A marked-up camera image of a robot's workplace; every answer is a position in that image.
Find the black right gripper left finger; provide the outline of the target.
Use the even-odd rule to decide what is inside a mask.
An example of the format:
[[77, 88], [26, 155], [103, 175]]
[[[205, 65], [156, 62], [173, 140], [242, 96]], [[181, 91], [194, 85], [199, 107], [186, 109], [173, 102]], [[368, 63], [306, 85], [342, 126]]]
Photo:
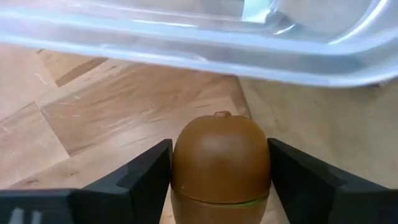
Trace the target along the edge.
[[158, 223], [171, 154], [164, 139], [82, 189], [2, 190], [1, 223]]

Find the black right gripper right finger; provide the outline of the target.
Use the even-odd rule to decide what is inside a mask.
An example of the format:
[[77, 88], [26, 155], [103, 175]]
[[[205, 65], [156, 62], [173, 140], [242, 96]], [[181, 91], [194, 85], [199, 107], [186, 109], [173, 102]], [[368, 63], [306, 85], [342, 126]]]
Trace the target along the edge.
[[291, 223], [397, 224], [397, 190], [358, 177], [278, 139], [271, 177]]

